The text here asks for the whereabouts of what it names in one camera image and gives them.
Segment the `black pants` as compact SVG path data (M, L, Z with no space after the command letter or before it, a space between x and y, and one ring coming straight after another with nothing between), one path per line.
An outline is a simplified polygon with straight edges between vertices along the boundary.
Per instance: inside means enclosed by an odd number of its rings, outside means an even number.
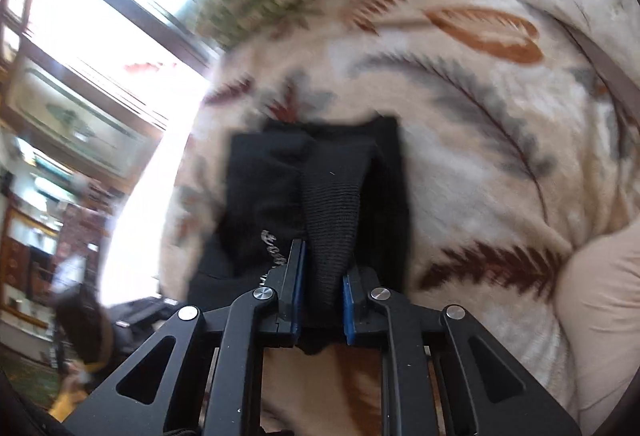
M404 286L410 213L398 120L268 122L230 140L224 208L188 289L203 311L228 306L306 244L297 345L318 354L343 333L342 282L353 266Z

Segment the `leaf pattern bed blanket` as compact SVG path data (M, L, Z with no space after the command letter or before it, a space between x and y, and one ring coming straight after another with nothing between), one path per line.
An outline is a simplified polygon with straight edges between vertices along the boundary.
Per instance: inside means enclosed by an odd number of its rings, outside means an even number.
M523 0L314 0L222 49L180 159L160 287L188 292L233 133L394 114L410 297L468 307L578 418L554 295L579 248L638 216L638 105L639 39L594 41Z

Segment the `pink cushion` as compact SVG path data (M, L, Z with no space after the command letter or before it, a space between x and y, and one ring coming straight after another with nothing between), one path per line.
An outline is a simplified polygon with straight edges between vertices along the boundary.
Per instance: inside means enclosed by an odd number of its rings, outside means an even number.
M554 307L573 352L578 423L592 435L639 370L639 222L566 263Z

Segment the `stained glass wooden door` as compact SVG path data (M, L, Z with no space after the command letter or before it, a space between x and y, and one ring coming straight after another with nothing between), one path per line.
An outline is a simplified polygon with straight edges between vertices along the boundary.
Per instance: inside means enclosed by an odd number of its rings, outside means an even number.
M1 0L1 119L23 148L129 191L215 52L201 0Z

